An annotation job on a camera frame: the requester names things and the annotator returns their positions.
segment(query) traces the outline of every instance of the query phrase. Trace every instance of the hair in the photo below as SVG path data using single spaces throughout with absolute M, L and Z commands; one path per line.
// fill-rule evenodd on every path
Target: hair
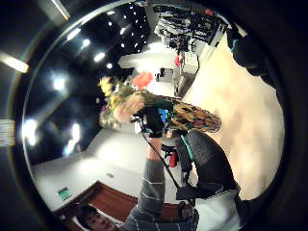
M 89 204 L 87 204 L 87 205 L 80 205 L 78 207 L 76 218 L 77 218 L 78 222 L 84 228 L 87 228 L 87 229 L 91 230 L 91 228 L 87 224 L 87 217 L 92 215 L 93 213 L 95 213 L 95 214 L 98 213 L 97 209 L 94 208 L 93 206 L 90 206 Z

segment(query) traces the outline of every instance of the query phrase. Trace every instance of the striped sleeve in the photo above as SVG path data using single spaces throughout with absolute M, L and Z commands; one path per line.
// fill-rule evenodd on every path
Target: striped sleeve
M 151 216 L 158 217 L 162 213 L 165 200 L 164 166 L 160 161 L 147 160 L 142 178 L 141 194 L 138 207 Z

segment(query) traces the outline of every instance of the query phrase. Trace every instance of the wooden furniture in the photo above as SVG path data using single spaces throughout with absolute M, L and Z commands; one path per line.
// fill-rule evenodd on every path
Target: wooden furniture
M 90 203 L 105 214 L 115 219 L 125 221 L 131 209 L 136 205 L 137 198 L 114 190 L 100 181 L 96 181 L 76 198 L 54 211 L 54 215 L 61 219 L 69 230 L 81 231 L 82 229 L 74 223 L 72 218 L 77 213 L 78 205 L 82 203 Z M 177 205 L 166 203 L 162 218 L 178 218 Z

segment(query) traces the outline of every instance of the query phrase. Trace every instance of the red object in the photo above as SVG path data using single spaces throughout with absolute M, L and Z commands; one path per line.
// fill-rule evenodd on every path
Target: red object
M 176 56 L 176 57 L 175 57 L 175 59 L 174 59 L 174 64 L 175 64 L 176 66 L 179 66 L 179 65 L 181 64 L 181 62 L 180 62 L 180 56 Z
M 170 167 L 176 167 L 176 153 L 171 152 L 170 158 L 169 158 L 169 166 Z
M 213 14 L 214 14 L 210 9 L 205 10 L 205 13 L 210 15 L 210 16 L 213 16 Z
M 133 81 L 132 85 L 136 86 L 139 90 L 145 88 L 153 79 L 153 75 L 150 72 L 143 71 L 140 75 L 137 75 Z

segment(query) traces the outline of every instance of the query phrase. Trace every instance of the person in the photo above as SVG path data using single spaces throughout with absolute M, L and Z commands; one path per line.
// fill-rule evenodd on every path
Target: person
M 146 120 L 149 143 L 161 153 L 163 122 L 158 110 L 148 110 Z M 164 165 L 153 148 L 148 146 L 140 197 L 126 221 L 116 226 L 95 208 L 84 205 L 76 216 L 79 223 L 92 231 L 239 230 L 243 225 L 239 187 L 222 149 L 204 133 L 195 130 L 191 130 L 184 139 L 179 139 L 176 147 L 182 157 L 183 154 L 189 157 L 187 152 L 192 152 L 198 174 L 198 193 L 194 195 L 199 197 L 196 210 L 186 211 L 186 215 L 179 219 L 161 218 L 166 190 Z
M 232 23 L 231 29 L 226 29 L 227 44 L 233 53 L 235 62 L 246 68 L 252 76 L 259 76 L 263 82 L 271 86 L 275 90 L 277 87 L 274 79 L 278 79 L 277 74 L 270 65 L 270 60 L 263 51 L 262 46 L 257 42 L 254 36 L 242 36 L 236 25 Z M 283 101 L 282 95 L 276 91 L 279 104 Z

